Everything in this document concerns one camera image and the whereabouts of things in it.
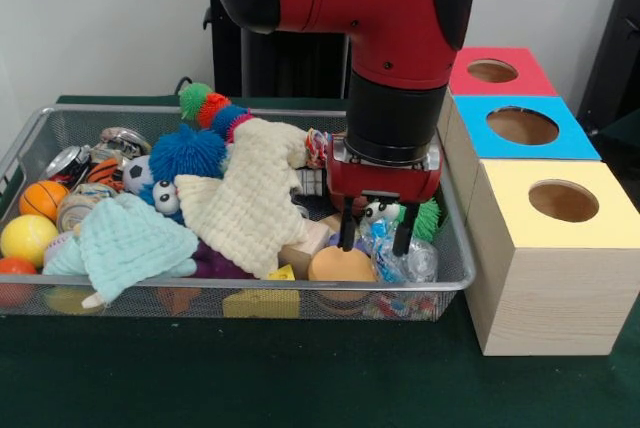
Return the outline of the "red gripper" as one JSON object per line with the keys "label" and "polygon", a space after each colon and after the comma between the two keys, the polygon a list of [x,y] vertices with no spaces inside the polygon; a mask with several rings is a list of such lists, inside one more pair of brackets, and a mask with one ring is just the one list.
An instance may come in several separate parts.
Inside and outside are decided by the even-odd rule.
{"label": "red gripper", "polygon": [[428,146],[425,157],[418,163],[386,166],[358,158],[348,150],[344,140],[332,140],[327,147],[328,188],[332,194],[344,196],[338,247],[345,252],[353,249],[356,229],[353,198],[369,196],[406,204],[392,249],[396,257],[406,255],[416,220],[415,203],[424,203],[435,194],[442,164],[443,156],[435,142]]}

